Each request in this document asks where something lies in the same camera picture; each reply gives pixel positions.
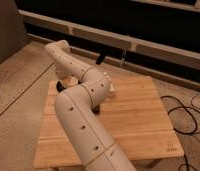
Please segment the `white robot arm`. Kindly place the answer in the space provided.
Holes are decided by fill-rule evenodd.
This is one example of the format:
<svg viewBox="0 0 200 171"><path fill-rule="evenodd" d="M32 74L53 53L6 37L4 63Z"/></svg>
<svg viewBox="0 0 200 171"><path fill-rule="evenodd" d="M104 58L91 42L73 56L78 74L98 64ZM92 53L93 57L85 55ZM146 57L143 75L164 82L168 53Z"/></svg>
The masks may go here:
<svg viewBox="0 0 200 171"><path fill-rule="evenodd" d="M137 171L92 109L110 93L109 78L69 53L62 40L45 46L58 65L58 73L76 77L80 84L58 93L54 108L59 122L86 171Z"/></svg>

